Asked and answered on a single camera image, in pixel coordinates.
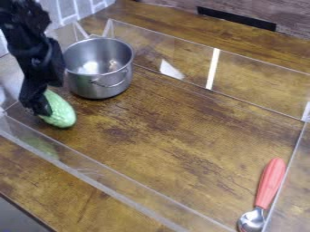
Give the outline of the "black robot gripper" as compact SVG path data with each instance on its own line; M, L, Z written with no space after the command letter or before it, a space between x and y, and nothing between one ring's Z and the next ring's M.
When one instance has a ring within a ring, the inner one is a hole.
M33 115L49 117L52 109L44 93L48 85L63 86L66 69L59 42L45 37L23 56L17 57L17 61L24 73L19 101Z

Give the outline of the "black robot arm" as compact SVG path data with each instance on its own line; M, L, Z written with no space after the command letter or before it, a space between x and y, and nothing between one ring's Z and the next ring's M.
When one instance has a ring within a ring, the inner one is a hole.
M24 74L19 101L37 116L52 115L45 91L63 86L66 62L59 41L45 35L47 10L35 0L0 0L0 30Z

